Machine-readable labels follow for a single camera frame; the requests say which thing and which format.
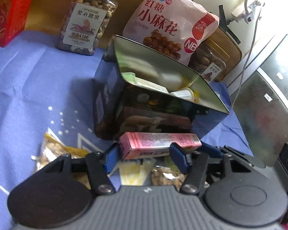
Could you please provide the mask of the pink candy box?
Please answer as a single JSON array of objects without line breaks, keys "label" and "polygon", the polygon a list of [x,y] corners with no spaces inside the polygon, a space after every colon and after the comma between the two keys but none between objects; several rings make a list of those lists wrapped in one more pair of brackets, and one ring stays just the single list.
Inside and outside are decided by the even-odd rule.
[{"label": "pink candy box", "polygon": [[198,136],[192,133],[126,132],[119,142],[121,156],[125,160],[167,156],[172,143],[186,150],[202,146]]}]

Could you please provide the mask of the yellow peanut snack packet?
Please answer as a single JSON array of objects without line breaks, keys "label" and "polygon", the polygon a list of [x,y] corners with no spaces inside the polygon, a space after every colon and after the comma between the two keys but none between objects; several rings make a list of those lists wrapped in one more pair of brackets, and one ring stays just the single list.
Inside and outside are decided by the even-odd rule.
[{"label": "yellow peanut snack packet", "polygon": [[70,154],[72,159],[77,159],[84,158],[89,153],[85,149],[65,146],[54,133],[48,131],[44,134],[40,155],[32,156],[31,159],[36,163],[37,172],[63,154]]}]

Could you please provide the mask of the small white bottle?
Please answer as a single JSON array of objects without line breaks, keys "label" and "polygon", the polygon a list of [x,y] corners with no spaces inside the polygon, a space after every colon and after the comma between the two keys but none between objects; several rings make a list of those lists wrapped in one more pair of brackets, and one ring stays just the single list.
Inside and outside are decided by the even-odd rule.
[{"label": "small white bottle", "polygon": [[194,92],[188,87],[184,87],[177,91],[172,91],[170,92],[170,95],[190,101],[190,102],[194,102],[194,99],[195,99]]}]

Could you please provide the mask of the black tin snack box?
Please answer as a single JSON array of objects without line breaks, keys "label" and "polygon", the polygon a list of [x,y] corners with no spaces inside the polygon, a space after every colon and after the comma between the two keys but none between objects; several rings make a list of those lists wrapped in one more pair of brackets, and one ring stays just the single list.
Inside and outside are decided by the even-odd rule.
[{"label": "black tin snack box", "polygon": [[[132,85],[124,72],[161,85],[169,94]],[[199,73],[122,36],[110,39],[93,81],[94,132],[104,140],[116,140],[127,131],[203,137],[229,115]],[[194,102],[170,95],[184,87],[194,92]]]}]

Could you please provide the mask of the light green snack packet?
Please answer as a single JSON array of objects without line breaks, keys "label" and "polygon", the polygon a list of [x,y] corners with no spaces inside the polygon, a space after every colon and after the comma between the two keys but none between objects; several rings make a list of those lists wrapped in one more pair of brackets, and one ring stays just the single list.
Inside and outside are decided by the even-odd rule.
[{"label": "light green snack packet", "polygon": [[125,81],[129,82],[132,85],[169,94],[168,90],[165,87],[158,85],[154,82],[139,78],[133,72],[124,72],[122,73],[122,76]]}]

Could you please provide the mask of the right nut jar gold lid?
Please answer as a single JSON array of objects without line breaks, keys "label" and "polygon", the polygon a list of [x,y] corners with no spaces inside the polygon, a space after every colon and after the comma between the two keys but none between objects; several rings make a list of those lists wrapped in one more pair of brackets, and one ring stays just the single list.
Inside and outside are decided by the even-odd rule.
[{"label": "right nut jar gold lid", "polygon": [[191,55],[188,67],[198,72],[209,84],[225,69],[229,55],[211,39],[203,41]]}]

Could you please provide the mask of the nut jar gold lid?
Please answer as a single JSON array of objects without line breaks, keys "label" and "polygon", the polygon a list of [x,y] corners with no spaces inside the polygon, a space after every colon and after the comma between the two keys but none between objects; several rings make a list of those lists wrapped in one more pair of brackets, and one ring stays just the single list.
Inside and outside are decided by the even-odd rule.
[{"label": "nut jar gold lid", "polygon": [[209,84],[225,69],[229,55],[211,39],[203,41],[191,55],[188,67],[198,72]]},{"label": "nut jar gold lid", "polygon": [[56,47],[92,56],[117,7],[118,0],[71,0]]}]

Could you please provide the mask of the blue printed tablecloth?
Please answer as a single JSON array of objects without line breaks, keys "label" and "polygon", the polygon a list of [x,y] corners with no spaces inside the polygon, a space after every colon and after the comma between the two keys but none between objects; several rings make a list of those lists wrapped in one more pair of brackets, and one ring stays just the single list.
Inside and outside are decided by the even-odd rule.
[{"label": "blue printed tablecloth", "polygon": [[57,38],[24,31],[0,47],[0,229],[11,229],[10,191],[35,171],[46,132],[63,144],[105,151],[94,134],[93,77],[103,55],[68,53]]}]

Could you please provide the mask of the pink twist snack bag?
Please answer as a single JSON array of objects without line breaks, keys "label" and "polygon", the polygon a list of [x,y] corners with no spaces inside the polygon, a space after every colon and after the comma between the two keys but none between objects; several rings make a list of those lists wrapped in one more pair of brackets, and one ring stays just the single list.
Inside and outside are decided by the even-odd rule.
[{"label": "pink twist snack bag", "polygon": [[191,55],[218,24],[218,16],[192,0],[143,0],[123,36],[188,65]]}]

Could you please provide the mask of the wooden board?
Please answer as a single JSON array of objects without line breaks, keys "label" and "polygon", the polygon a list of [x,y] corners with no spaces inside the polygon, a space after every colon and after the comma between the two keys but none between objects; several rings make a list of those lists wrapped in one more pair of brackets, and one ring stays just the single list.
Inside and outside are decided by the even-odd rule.
[{"label": "wooden board", "polygon": [[[100,47],[105,48],[112,35],[123,33],[127,21],[142,1],[118,0],[118,8],[99,42]],[[32,0],[26,20],[26,30],[58,35],[63,17],[69,11],[70,2],[71,0]],[[242,52],[224,29],[216,30],[211,37],[229,55],[225,71],[217,78],[221,81],[242,59]]]}]

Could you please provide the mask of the left nut jar gold lid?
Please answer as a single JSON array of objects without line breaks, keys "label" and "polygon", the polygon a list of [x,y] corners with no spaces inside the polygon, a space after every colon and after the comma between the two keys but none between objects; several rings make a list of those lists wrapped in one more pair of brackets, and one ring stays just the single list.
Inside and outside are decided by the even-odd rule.
[{"label": "left nut jar gold lid", "polygon": [[71,0],[56,47],[92,56],[117,7],[118,0]]}]

